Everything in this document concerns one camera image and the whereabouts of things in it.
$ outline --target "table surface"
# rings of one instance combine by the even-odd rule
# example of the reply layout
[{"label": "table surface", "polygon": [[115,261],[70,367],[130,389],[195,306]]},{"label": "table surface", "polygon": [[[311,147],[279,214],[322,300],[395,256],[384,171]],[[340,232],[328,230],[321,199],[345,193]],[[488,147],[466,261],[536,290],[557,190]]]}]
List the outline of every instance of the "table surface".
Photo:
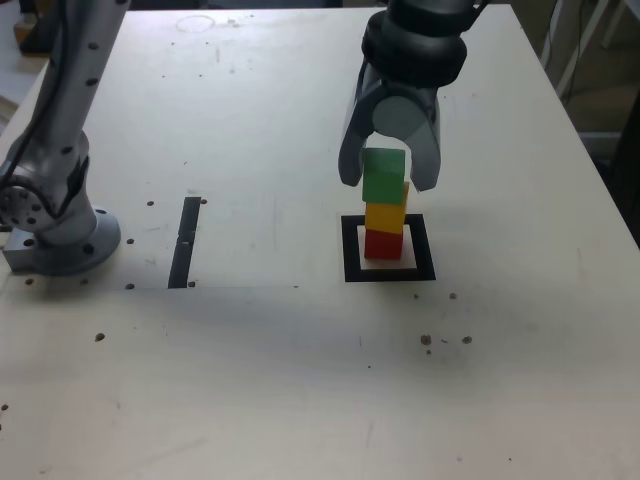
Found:
[{"label": "table surface", "polygon": [[[127,15],[86,132],[134,243],[84,276],[0,267],[2,478],[640,476],[640,254],[510,7],[465,34],[439,184],[410,193],[437,281],[344,283],[373,12]],[[186,196],[196,287],[168,290]]]}]

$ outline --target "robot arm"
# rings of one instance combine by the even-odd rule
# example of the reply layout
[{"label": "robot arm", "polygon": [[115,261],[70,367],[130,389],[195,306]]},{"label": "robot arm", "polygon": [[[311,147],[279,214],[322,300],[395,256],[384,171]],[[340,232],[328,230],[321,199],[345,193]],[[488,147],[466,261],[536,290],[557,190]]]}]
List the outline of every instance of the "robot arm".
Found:
[{"label": "robot arm", "polygon": [[64,275],[104,261],[120,242],[115,217],[86,193],[82,131],[128,8],[127,0],[58,0],[60,32],[33,116],[0,167],[0,215],[14,271]]}]

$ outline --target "black strip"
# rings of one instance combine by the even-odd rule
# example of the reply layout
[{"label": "black strip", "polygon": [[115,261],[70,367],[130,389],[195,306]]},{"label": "black strip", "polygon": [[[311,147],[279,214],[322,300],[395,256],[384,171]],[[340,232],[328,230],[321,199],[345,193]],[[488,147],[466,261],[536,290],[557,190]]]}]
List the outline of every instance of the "black strip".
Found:
[{"label": "black strip", "polygon": [[398,270],[362,270],[358,249],[358,226],[364,225],[364,215],[343,215],[341,220],[345,282],[422,282],[436,279],[422,215],[409,214],[404,220],[411,231],[416,268]]},{"label": "black strip", "polygon": [[178,228],[178,240],[173,251],[171,273],[167,288],[187,288],[193,243],[196,240],[196,227],[200,213],[200,197],[185,197],[182,217]]}]

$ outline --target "stacked blocks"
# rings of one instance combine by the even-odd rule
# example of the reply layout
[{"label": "stacked blocks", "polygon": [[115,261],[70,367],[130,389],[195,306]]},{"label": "stacked blocks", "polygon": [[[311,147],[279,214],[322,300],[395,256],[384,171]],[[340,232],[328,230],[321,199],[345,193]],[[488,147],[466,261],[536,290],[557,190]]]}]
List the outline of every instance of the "stacked blocks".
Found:
[{"label": "stacked blocks", "polygon": [[364,257],[399,260],[409,183],[404,181],[404,151],[364,150],[362,200],[365,214]]}]

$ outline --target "green block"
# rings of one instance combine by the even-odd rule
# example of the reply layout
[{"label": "green block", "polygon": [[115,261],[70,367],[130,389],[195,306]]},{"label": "green block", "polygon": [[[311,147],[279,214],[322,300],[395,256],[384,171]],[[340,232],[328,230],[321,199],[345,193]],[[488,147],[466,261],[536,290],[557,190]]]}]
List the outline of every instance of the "green block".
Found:
[{"label": "green block", "polygon": [[365,148],[362,200],[402,205],[404,199],[404,150]]}]

